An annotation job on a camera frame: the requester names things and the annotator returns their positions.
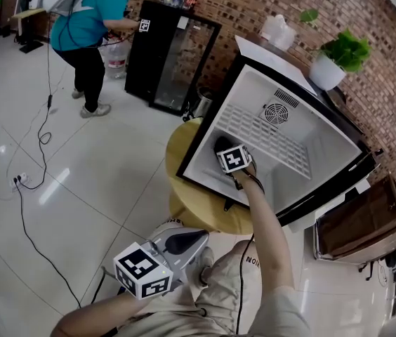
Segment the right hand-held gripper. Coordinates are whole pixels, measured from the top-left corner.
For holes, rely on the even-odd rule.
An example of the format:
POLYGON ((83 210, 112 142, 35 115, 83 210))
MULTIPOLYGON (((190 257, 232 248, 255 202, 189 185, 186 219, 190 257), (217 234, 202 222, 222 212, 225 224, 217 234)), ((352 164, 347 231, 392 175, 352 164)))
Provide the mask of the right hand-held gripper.
POLYGON ((243 144, 217 152, 216 156, 224 173, 232 173, 244 169, 253 161, 252 156, 243 144))

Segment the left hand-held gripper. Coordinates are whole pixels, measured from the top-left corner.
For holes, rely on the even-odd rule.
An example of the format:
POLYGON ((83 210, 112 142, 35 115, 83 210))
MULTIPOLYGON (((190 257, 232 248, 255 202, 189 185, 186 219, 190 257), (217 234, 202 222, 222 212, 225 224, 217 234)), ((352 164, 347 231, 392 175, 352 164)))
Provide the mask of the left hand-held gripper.
POLYGON ((179 284, 181 270, 207 246, 209 232, 169 228, 152 241, 132 243, 113 259, 117 281, 138 300, 164 295, 179 284))

